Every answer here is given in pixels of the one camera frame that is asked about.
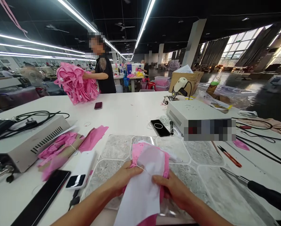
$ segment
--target black handle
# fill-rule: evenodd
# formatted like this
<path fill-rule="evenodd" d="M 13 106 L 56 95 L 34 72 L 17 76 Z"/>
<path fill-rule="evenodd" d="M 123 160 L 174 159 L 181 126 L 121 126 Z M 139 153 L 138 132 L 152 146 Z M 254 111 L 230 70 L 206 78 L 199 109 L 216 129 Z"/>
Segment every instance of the black handle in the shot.
<path fill-rule="evenodd" d="M 251 191 L 256 193 L 258 196 L 263 197 L 267 202 L 269 202 L 269 204 L 281 211 L 281 193 L 266 188 L 254 181 L 249 181 L 247 186 Z"/>

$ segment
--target worker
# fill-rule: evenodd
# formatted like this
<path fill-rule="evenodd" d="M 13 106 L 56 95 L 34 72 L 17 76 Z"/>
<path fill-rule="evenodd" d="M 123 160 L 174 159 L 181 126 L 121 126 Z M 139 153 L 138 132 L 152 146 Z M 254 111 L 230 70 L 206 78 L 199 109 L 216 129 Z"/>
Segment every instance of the worker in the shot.
<path fill-rule="evenodd" d="M 95 70 L 91 73 L 84 73 L 83 79 L 96 79 L 99 84 L 100 93 L 116 93 L 112 65 L 109 58 L 105 55 L 105 42 L 101 35 L 90 35 L 89 46 L 96 59 Z"/>
<path fill-rule="evenodd" d="M 143 72 L 145 72 L 146 75 L 149 75 L 149 65 L 144 60 L 141 60 L 141 63 L 144 64 Z"/>
<path fill-rule="evenodd" d="M 9 68 L 8 67 L 3 67 L 2 68 L 2 75 L 4 77 L 13 77 L 13 74 L 11 72 L 9 72 Z"/>
<path fill-rule="evenodd" d="M 113 198 L 122 194 L 129 180 L 142 173 L 139 167 L 130 168 L 132 161 L 124 165 L 104 184 L 92 192 L 51 226 L 89 226 Z M 165 198 L 172 199 L 176 205 L 186 211 L 200 226 L 232 226 L 223 217 L 195 196 L 178 177 L 170 171 L 168 179 L 154 175 L 152 181 L 164 186 Z"/>

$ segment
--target hand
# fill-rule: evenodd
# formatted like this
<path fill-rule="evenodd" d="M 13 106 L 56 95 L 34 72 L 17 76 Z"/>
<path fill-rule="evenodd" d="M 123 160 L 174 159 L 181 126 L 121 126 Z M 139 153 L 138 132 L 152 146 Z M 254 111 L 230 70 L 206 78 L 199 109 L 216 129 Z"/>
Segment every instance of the hand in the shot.
<path fill-rule="evenodd" d="M 128 184 L 132 177 L 143 172 L 143 169 L 139 167 L 130 168 L 131 164 L 132 161 L 125 162 L 124 165 L 102 185 L 106 189 L 110 189 L 114 197 L 122 194 L 122 189 Z"/>
<path fill-rule="evenodd" d="M 165 198 L 171 198 L 182 210 L 187 208 L 189 205 L 189 198 L 194 194 L 171 170 L 168 179 L 159 175 L 154 175 L 152 180 L 155 184 L 165 187 Z"/>

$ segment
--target vent grille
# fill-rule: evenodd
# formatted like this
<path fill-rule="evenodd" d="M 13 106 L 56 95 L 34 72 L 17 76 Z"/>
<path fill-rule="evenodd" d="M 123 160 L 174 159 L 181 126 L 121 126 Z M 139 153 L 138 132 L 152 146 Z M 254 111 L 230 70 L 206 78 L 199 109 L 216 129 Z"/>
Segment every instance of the vent grille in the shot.
<path fill-rule="evenodd" d="M 171 110 L 170 110 L 170 115 L 173 117 L 173 119 L 178 124 L 178 126 L 181 126 L 180 120 L 176 117 L 176 115 Z"/>
<path fill-rule="evenodd" d="M 49 134 L 47 137 L 45 137 L 42 141 L 40 141 L 36 146 L 34 146 L 30 151 L 34 154 L 38 153 L 37 148 L 43 146 L 51 139 L 55 138 L 58 134 L 60 134 L 63 131 L 62 127 L 58 127 L 56 130 L 54 130 L 51 134 Z"/>

